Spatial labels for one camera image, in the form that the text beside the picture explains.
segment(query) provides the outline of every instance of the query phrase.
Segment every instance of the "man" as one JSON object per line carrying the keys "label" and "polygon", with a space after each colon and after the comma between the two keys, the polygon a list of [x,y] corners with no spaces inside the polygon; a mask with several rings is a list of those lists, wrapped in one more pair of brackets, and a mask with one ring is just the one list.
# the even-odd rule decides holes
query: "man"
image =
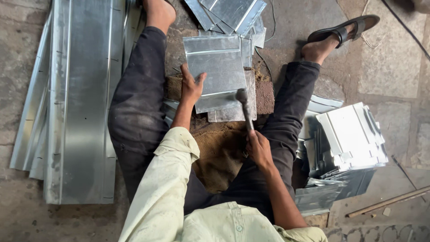
{"label": "man", "polygon": [[166,0],[144,0],[143,6],[147,27],[115,91],[108,122],[132,201],[120,241],[327,241],[321,229],[307,227],[294,202],[301,120],[324,59],[379,18],[363,16],[309,36],[304,61],[288,64],[274,113],[261,132],[249,132],[250,158],[226,191],[210,194],[191,168],[200,151],[189,133],[206,73],[194,80],[181,66],[182,98],[169,130],[160,107],[166,34],[176,11]]}

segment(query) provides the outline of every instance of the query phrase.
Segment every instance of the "hand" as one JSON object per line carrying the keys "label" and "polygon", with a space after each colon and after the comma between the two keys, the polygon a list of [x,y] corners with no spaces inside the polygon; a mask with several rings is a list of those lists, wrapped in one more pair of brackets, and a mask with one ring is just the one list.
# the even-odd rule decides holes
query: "hand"
{"label": "hand", "polygon": [[207,73],[202,73],[194,80],[194,77],[188,70],[188,64],[184,63],[181,65],[182,71],[182,91],[181,91],[181,103],[188,103],[192,106],[202,95],[203,82],[206,79]]}
{"label": "hand", "polygon": [[255,161],[258,168],[266,174],[274,167],[269,141],[255,130],[248,132],[248,140],[246,149],[249,156]]}

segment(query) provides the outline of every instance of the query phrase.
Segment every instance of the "light green shirt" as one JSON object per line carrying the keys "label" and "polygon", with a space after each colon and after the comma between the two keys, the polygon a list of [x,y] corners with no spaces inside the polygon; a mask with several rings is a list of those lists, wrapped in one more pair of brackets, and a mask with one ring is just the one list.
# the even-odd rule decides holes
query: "light green shirt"
{"label": "light green shirt", "polygon": [[236,202],[184,216],[191,164],[200,156],[199,147],[187,129],[175,127],[154,154],[130,206],[120,242],[327,242],[319,228],[284,230],[256,208]]}

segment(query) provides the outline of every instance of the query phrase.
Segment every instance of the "shirt sleeve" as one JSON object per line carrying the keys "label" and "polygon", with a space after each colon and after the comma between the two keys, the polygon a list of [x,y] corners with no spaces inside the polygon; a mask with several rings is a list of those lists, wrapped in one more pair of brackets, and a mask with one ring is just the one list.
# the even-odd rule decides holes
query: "shirt sleeve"
{"label": "shirt sleeve", "polygon": [[323,230],[317,227],[297,228],[285,230],[274,225],[278,233],[284,237],[285,241],[294,242],[328,242]]}
{"label": "shirt sleeve", "polygon": [[186,128],[174,127],[154,154],[130,205],[120,242],[171,242],[182,231],[188,178],[199,147]]}

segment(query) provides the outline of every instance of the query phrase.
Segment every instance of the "hammer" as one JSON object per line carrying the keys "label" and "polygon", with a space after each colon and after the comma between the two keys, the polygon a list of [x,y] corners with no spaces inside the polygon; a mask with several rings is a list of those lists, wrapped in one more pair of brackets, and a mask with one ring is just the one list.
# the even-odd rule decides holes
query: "hammer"
{"label": "hammer", "polygon": [[246,121],[246,129],[253,130],[254,124],[251,120],[251,111],[249,110],[248,91],[245,88],[240,88],[236,93],[236,100],[242,103],[243,114]]}

